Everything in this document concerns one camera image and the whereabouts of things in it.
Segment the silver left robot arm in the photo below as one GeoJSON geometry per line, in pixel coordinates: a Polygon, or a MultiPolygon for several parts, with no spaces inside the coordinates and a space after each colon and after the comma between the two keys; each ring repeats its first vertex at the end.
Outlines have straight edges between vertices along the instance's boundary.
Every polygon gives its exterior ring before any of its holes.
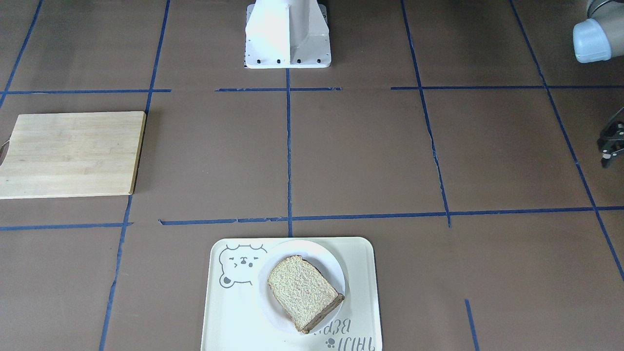
{"type": "Polygon", "coordinates": [[[575,58],[579,63],[606,61],[624,55],[624,2],[589,0],[586,20],[572,31],[575,58]]]}

